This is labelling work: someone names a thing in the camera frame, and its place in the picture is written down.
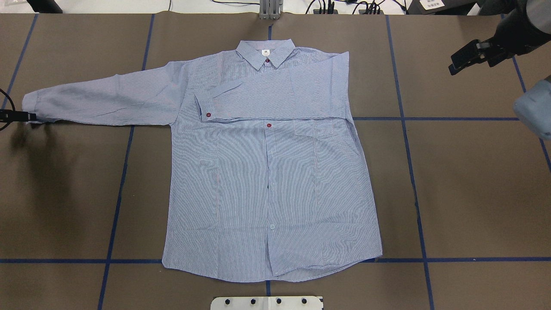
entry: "blue long-sleeve shirt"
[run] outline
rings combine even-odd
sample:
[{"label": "blue long-sleeve shirt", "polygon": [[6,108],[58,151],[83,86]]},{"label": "blue long-sleeve shirt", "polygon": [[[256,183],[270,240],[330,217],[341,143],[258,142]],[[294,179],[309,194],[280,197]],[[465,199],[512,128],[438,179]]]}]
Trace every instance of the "blue long-sleeve shirt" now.
[{"label": "blue long-sleeve shirt", "polygon": [[348,103],[348,53],[287,41],[27,94],[39,121],[170,125],[163,265],[235,282],[304,281],[380,256]]}]

